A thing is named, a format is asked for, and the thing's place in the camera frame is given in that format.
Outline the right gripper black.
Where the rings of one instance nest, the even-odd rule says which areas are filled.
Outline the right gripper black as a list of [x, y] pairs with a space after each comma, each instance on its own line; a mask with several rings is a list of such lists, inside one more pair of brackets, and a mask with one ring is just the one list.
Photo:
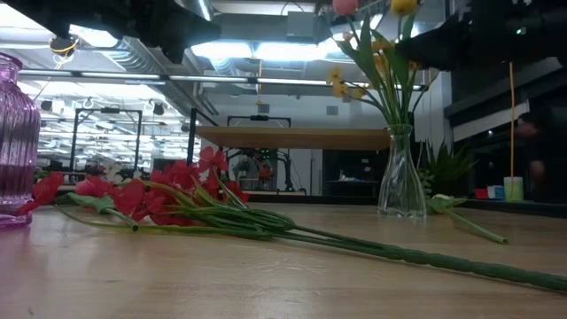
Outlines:
[[[479, 24], [485, 19], [488, 4], [464, 4], [442, 25], [415, 37], [401, 40], [395, 52], [422, 67], [443, 67], [444, 70], [473, 69], [487, 65], [479, 41]], [[444, 57], [443, 36], [448, 37]]]

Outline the yellow artificial tulip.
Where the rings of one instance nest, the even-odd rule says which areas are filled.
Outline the yellow artificial tulip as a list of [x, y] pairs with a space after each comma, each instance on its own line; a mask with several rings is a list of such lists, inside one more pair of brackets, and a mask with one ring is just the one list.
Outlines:
[[401, 91], [395, 124], [409, 124], [409, 102], [413, 93], [416, 67], [409, 57], [401, 52], [400, 46], [403, 40], [411, 38], [417, 7], [418, 0], [391, 0], [391, 13], [397, 18], [395, 60], [392, 66]]

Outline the pink artificial tulip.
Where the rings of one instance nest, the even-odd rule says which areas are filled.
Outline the pink artificial tulip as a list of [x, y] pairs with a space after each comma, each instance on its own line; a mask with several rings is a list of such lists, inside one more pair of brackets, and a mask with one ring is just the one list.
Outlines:
[[[358, 9], [359, 0], [332, 0], [333, 11], [344, 19], [350, 27], [344, 31], [341, 38], [335, 39], [339, 49], [349, 57], [355, 65], [360, 66], [360, 53], [351, 45], [354, 39], [359, 42], [359, 36], [353, 27], [352, 16]], [[380, 107], [376, 105], [374, 96], [369, 92], [367, 84], [356, 84], [339, 77], [340, 86], [347, 88], [339, 95], [349, 101], [349, 127], [350, 128], [379, 128], [384, 124], [384, 117], [380, 114]]]

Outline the yellow artificial flower bunch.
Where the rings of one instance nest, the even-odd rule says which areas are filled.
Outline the yellow artificial flower bunch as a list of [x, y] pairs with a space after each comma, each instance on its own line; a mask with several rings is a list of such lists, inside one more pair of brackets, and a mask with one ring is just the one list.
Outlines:
[[414, 86], [417, 73], [425, 67], [396, 53], [395, 43], [386, 39], [361, 39], [356, 47], [344, 40], [338, 46], [359, 67], [366, 81], [348, 81], [335, 67], [326, 80], [333, 96], [374, 106], [389, 126], [408, 125], [423, 96], [415, 92]]

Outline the clear glass vase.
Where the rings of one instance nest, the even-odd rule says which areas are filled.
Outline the clear glass vase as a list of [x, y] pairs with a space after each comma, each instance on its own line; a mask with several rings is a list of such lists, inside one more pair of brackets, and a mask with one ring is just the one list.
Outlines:
[[389, 156], [377, 203], [378, 213], [384, 217], [425, 219], [427, 216], [423, 187], [411, 153], [412, 131], [408, 124], [387, 128]]

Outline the single green flower stem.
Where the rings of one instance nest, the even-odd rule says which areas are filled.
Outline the single green flower stem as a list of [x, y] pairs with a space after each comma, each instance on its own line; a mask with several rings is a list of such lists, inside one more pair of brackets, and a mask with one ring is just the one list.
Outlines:
[[461, 231], [474, 234], [475, 236], [500, 245], [507, 245], [509, 240], [506, 237], [497, 235], [454, 212], [455, 207], [466, 201], [466, 198], [455, 198], [444, 194], [436, 194], [426, 200], [426, 205], [429, 214], [444, 214], [448, 216], [453, 222], [454, 227]]

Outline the red artificial flower bunch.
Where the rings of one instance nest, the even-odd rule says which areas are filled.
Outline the red artificial flower bunch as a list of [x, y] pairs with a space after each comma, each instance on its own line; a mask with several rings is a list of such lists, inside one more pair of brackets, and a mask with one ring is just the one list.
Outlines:
[[244, 193], [237, 186], [229, 187], [218, 181], [214, 188], [222, 192], [222, 199], [213, 197], [214, 189], [207, 182], [193, 178], [190, 189], [185, 190], [173, 182], [172, 175], [157, 170], [150, 181], [134, 179], [121, 187], [100, 184], [94, 196], [67, 193], [56, 198], [54, 204], [59, 211], [66, 206], [82, 206], [109, 214], [119, 219], [111, 224], [113, 230], [252, 240], [279, 238], [567, 292], [567, 276], [469, 261], [311, 229], [299, 226], [285, 215], [248, 207]]

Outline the wooden shelf with black legs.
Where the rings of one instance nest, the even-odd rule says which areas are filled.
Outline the wooden shelf with black legs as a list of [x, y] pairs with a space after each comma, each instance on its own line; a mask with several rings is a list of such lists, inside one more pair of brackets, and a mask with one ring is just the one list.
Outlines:
[[413, 164], [411, 128], [403, 126], [387, 129], [222, 127], [193, 108], [188, 134], [188, 152], [194, 151], [193, 143], [200, 137], [222, 152], [235, 149], [237, 154], [253, 155], [258, 150], [266, 150], [276, 155], [280, 149], [376, 152], [387, 149], [390, 164]]

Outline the long ceiling light bar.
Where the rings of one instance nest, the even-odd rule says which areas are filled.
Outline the long ceiling light bar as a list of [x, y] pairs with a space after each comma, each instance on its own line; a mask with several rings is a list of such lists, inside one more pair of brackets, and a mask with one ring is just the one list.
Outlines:
[[208, 82], [230, 84], [266, 84], [266, 85], [305, 85], [323, 87], [328, 86], [325, 80], [284, 79], [265, 77], [239, 77], [239, 76], [212, 76], [200, 74], [134, 74], [110, 73], [89, 71], [66, 71], [51, 69], [24, 69], [19, 72], [24, 77], [49, 78], [85, 78], [108, 79], [141, 82]]

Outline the grey ceiling box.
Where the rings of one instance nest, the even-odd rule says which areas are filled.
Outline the grey ceiling box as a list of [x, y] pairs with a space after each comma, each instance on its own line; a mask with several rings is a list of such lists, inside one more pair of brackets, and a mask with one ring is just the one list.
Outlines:
[[312, 12], [287, 12], [286, 37], [289, 41], [312, 42], [315, 39], [315, 16]]

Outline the person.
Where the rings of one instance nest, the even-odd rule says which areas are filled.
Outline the person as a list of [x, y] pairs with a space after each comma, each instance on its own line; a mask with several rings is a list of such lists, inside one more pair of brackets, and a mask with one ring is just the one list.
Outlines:
[[261, 149], [243, 151], [232, 173], [245, 191], [267, 191], [274, 176], [269, 156]]
[[531, 199], [567, 204], [567, 146], [544, 113], [530, 111], [518, 117], [517, 133], [524, 144]]

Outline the light green cup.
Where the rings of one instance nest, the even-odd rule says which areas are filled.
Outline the light green cup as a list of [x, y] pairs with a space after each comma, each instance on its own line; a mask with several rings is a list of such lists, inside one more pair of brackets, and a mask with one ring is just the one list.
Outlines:
[[504, 196], [506, 201], [523, 201], [523, 178], [519, 176], [506, 176], [504, 178]]

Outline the purple ribbed glass vase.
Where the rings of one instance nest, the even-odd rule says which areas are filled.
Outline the purple ribbed glass vase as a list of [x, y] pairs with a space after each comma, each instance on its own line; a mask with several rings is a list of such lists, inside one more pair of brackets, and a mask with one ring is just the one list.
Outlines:
[[0, 230], [32, 221], [18, 209], [33, 197], [41, 115], [18, 86], [21, 68], [18, 59], [0, 52]]

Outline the loose red flower petal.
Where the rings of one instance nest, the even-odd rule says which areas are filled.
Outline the loose red flower petal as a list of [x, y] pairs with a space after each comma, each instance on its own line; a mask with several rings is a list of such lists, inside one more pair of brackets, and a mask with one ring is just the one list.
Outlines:
[[60, 172], [51, 172], [49, 176], [40, 180], [33, 188], [33, 200], [21, 206], [17, 210], [17, 216], [28, 214], [39, 206], [51, 203], [63, 182], [64, 176]]

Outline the silver ventilation duct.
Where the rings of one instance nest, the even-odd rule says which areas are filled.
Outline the silver ventilation duct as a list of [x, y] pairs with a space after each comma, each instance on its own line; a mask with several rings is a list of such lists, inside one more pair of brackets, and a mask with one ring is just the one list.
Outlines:
[[[110, 52], [104, 55], [112, 62], [123, 68], [127, 73], [134, 74], [173, 74], [172, 64], [167, 69], [159, 60], [167, 58], [159, 49], [148, 49], [139, 40], [125, 37], [119, 41]], [[189, 116], [190, 109], [196, 108], [209, 115], [218, 115], [218, 110], [209, 101], [203, 84], [200, 82], [171, 82], [150, 85], [161, 93], [166, 101], [181, 115]]]

